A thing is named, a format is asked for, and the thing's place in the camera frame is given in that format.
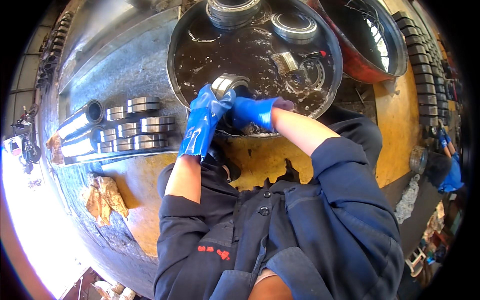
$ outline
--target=navy work jacket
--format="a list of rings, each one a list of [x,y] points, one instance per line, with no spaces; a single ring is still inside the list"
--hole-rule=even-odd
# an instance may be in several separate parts
[[[231,219],[211,229],[201,204],[165,196],[155,299],[247,300],[264,268],[294,299],[393,299],[398,224],[362,147],[330,138],[311,157],[316,184],[242,192]]]

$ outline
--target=crumpled paper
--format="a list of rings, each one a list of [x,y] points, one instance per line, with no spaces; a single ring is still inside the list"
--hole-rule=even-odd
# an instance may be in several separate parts
[[[125,218],[128,216],[128,208],[112,178],[89,173],[88,183],[90,186],[82,193],[82,197],[85,200],[85,207],[100,227],[110,225],[112,209]]]
[[[442,201],[440,201],[427,222],[427,229],[425,229],[423,232],[422,239],[424,239],[427,243],[430,242],[430,238],[432,237],[434,231],[437,233],[442,233],[442,229],[444,228],[444,216],[444,204]]]
[[[56,165],[63,165],[63,154],[61,152],[61,142],[59,132],[56,131],[45,143],[45,147],[52,153],[50,162]]]
[[[92,283],[92,286],[105,300],[133,300],[136,295],[131,288],[126,288],[119,283],[112,286],[106,281],[99,280]]]

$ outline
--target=glove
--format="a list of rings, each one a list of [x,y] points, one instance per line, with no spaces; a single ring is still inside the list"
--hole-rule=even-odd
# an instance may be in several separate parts
[[[212,92],[211,84],[202,87],[197,98],[190,103],[187,130],[177,158],[188,154],[192,156],[200,155],[200,162],[205,159],[218,120],[227,110],[232,108],[234,100],[234,90],[228,90],[221,100],[217,100]]]
[[[442,132],[444,134],[445,140],[447,141],[447,144],[451,142],[452,139],[450,139],[450,136],[448,136],[447,132],[445,131],[445,128],[442,128]]]
[[[438,141],[439,141],[440,144],[442,145],[442,148],[447,147],[448,142],[447,142],[446,139],[445,139],[445,133],[443,132],[443,130],[439,130],[439,131],[438,131]]]
[[[272,126],[272,108],[274,107],[289,111],[294,109],[293,102],[284,100],[282,97],[265,100],[237,97],[232,108],[233,126],[242,129],[253,122],[271,132],[276,132]]]

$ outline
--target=jacket sleeve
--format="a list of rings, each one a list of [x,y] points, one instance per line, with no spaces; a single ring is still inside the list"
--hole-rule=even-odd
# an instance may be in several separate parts
[[[333,212],[331,224],[343,228],[336,227],[350,240],[351,247],[339,251],[347,260],[357,257],[359,265],[369,262],[362,267],[364,276],[367,269],[375,270],[376,284],[363,298],[393,297],[404,265],[398,223],[362,147],[344,137],[330,138],[311,157],[321,197]],[[353,280],[351,286],[360,282]]]
[[[166,299],[184,260],[209,231],[200,204],[184,197],[166,195],[158,213],[160,237],[156,243],[158,269],[154,282],[155,299]]]

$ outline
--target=paint brush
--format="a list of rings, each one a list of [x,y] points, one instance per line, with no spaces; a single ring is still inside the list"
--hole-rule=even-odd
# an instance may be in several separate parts
[[[275,63],[278,74],[283,76],[292,71],[296,71],[299,68],[297,61],[300,61],[300,65],[307,60],[322,59],[325,57],[324,51],[316,51],[308,54],[293,54],[292,52],[282,52],[272,54],[270,58]]]

